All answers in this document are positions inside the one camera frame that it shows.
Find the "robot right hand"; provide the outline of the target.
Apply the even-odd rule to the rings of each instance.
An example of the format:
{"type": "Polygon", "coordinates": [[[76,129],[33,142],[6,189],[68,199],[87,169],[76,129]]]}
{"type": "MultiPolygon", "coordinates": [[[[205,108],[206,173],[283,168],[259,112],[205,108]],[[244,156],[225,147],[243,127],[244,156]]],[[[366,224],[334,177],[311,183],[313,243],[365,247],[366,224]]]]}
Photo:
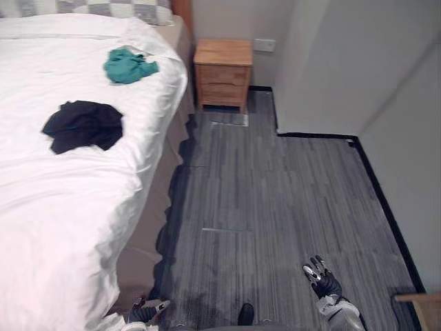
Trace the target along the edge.
{"type": "Polygon", "coordinates": [[[330,297],[338,301],[342,298],[340,282],[319,255],[310,257],[309,263],[302,266],[302,271],[319,299],[330,297]]]}

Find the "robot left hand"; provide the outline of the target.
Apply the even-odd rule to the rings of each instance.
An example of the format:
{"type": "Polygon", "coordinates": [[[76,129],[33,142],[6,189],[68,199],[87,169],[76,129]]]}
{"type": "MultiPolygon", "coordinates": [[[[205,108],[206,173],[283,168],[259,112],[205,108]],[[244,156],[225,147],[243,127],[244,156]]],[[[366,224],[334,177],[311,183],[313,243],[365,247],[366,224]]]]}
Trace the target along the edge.
{"type": "Polygon", "coordinates": [[[128,314],[127,322],[149,323],[162,314],[170,306],[170,303],[170,300],[148,301],[145,298],[138,298],[128,314]]]}

